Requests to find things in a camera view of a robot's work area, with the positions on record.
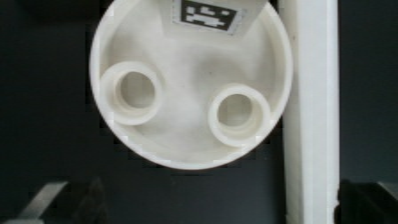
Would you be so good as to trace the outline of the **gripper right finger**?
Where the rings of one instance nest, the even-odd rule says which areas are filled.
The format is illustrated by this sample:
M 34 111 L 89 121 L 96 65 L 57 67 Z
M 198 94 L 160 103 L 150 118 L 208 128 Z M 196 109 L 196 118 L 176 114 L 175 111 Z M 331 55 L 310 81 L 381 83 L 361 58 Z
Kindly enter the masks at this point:
M 343 180 L 334 224 L 398 224 L 398 183 Z

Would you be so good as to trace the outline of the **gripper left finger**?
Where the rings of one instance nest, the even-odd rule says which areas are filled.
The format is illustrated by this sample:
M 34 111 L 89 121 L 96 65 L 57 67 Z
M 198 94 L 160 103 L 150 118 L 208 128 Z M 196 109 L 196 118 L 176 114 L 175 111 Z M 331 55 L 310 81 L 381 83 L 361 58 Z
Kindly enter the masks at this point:
M 0 224 L 109 224 L 102 180 L 47 183 L 20 214 Z

